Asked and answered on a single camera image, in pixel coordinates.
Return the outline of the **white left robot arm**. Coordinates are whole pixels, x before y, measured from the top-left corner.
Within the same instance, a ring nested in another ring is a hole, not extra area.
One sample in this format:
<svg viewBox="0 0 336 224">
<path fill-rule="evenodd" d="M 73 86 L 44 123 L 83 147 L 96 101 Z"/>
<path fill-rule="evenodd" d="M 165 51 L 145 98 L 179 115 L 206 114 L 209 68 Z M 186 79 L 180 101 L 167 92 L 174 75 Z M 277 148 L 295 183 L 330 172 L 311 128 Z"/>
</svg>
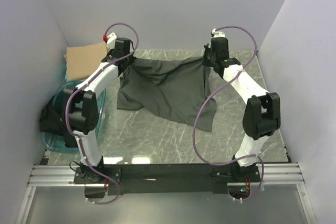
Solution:
<svg viewBox="0 0 336 224">
<path fill-rule="evenodd" d="M 97 98 L 111 81 L 134 63 L 134 50 L 131 39 L 116 38 L 114 48 L 108 51 L 93 74 L 79 85 L 64 90 L 66 129 L 77 142 L 81 164 L 90 166 L 86 176 L 93 183 L 101 182 L 105 176 L 104 168 L 99 166 L 102 155 L 95 134 L 99 121 Z"/>
</svg>

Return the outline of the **dark grey t-shirt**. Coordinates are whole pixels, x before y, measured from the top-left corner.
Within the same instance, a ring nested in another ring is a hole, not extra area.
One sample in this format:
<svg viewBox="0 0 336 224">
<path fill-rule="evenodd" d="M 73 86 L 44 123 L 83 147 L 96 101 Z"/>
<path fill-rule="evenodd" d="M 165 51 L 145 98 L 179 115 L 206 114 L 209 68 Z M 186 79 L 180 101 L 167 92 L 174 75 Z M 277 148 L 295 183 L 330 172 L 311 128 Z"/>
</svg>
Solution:
<svg viewBox="0 0 336 224">
<path fill-rule="evenodd" d="M 147 109 L 169 121 L 197 125 L 211 132 L 217 104 L 211 99 L 211 69 L 201 57 L 183 60 L 136 59 L 120 77 L 117 109 L 137 111 Z"/>
</svg>

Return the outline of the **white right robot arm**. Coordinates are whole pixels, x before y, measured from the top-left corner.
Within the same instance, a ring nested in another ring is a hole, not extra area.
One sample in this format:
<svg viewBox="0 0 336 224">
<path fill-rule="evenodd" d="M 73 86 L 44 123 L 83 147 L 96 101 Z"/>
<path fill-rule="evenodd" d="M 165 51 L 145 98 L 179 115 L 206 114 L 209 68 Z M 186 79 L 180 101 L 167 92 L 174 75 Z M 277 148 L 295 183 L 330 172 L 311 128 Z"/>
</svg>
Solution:
<svg viewBox="0 0 336 224">
<path fill-rule="evenodd" d="M 249 175 L 248 167 L 257 162 L 265 142 L 280 128 L 280 97 L 262 88 L 236 58 L 229 57 L 228 39 L 223 35 L 214 35 L 205 45 L 203 64 L 213 68 L 245 103 L 242 121 L 245 135 L 234 155 L 238 164 L 230 169 L 232 179 L 241 182 Z"/>
</svg>

